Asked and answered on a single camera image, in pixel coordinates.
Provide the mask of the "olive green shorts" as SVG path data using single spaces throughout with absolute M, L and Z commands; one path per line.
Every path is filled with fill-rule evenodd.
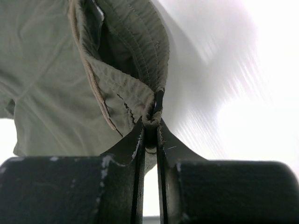
M 0 116 L 17 156 L 97 156 L 159 126 L 169 41 L 149 0 L 3 0 Z

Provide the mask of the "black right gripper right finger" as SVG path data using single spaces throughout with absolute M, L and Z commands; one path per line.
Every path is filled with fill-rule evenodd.
M 281 162 L 207 160 L 161 122 L 157 168 L 163 224 L 299 221 L 299 184 Z

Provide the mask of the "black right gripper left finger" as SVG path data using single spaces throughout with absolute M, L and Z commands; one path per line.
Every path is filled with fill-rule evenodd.
M 140 224 L 144 127 L 94 157 L 12 157 L 0 167 L 3 224 Z

